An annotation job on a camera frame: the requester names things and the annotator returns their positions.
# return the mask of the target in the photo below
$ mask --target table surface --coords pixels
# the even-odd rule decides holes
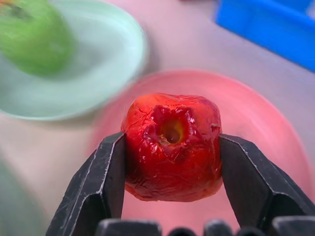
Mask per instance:
[[[237,79],[271,101],[293,124],[315,162],[315,74],[214,23],[213,0],[110,0],[143,26],[151,47],[145,74],[200,68]],[[0,115],[4,158],[50,219],[86,160],[94,114],[44,123]]]

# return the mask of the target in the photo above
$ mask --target red apple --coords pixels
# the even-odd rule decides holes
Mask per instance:
[[[143,201],[192,202],[222,185],[218,107],[201,96],[137,98],[126,134],[126,190]]]

